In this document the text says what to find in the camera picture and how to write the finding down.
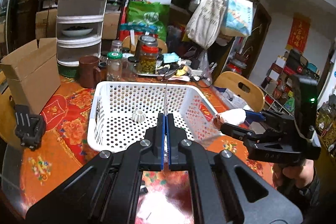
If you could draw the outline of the person's right hand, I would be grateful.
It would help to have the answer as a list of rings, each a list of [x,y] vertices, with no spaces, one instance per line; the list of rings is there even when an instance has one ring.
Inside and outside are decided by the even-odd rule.
[[[306,159],[303,165],[284,168],[274,164],[272,181],[276,188],[282,186],[285,177],[293,179],[299,189],[306,187],[314,179],[314,161]]]

